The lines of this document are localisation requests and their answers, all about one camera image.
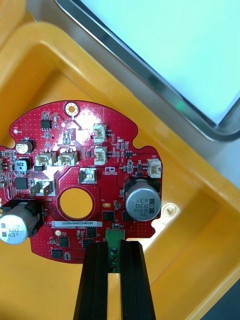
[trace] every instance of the yellow container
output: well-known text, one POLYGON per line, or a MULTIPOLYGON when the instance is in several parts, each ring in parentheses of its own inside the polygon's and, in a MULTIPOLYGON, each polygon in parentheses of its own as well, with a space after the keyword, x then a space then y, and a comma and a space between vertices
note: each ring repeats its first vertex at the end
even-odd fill
MULTIPOLYGON (((156 317, 200 319, 240 277, 239 190, 62 30, 23 25, 0 51, 0 143, 13 145, 9 126, 26 111, 64 99, 114 108, 137 124, 137 148, 158 150, 163 210, 154 226, 167 227, 145 251, 156 317)), ((72 319, 81 265, 34 255, 28 240, 1 242, 0 252, 0 319, 72 319)), ((121 318, 120 294, 118 279, 111 280, 108 315, 114 320, 121 318)))
POLYGON ((26 0, 0 0, 0 47, 19 25, 33 20, 25 7, 26 0))

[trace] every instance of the green terminal block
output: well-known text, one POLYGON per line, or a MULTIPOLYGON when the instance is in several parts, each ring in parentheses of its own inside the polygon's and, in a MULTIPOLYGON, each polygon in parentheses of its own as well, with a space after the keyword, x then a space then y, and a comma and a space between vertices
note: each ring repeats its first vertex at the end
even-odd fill
POLYGON ((110 274, 120 273, 120 244, 125 239, 125 230, 107 229, 105 239, 108 243, 108 272, 110 274))

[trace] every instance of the white label sticker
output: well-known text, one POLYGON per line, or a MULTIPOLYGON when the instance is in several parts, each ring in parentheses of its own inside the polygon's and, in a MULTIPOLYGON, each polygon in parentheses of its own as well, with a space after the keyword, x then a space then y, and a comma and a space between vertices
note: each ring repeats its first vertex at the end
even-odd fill
POLYGON ((52 221, 52 228, 102 227, 102 221, 52 221))

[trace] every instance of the silver capacitor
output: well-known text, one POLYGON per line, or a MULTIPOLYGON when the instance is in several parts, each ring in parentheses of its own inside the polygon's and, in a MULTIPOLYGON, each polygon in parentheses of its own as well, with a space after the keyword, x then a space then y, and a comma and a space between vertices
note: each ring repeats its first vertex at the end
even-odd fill
POLYGON ((33 232, 39 215, 33 216, 21 202, 0 218, 0 239, 10 245, 19 245, 33 232))
POLYGON ((159 214, 161 199, 146 180, 138 179, 125 193, 125 207, 133 219, 149 221, 159 214))
POLYGON ((33 148, 34 148, 34 146, 31 143, 31 141, 29 141, 29 140, 20 140, 16 144, 16 152, 21 155, 25 155, 25 154, 32 152, 33 148))

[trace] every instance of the metal frame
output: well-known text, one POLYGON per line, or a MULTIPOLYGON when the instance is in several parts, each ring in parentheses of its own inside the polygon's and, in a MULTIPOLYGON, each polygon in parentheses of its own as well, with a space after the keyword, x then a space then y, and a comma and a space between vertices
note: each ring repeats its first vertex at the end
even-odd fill
POLYGON ((220 124, 216 125, 111 32, 80 0, 54 1, 68 16, 163 98, 167 102, 166 108, 169 108, 169 104, 173 106, 206 138, 216 142, 230 142, 240 138, 240 99, 220 124))
MULTIPOLYGON (((156 320, 142 245, 120 240, 121 319, 156 320)), ((85 252, 73 320, 107 320, 108 242, 85 252)))

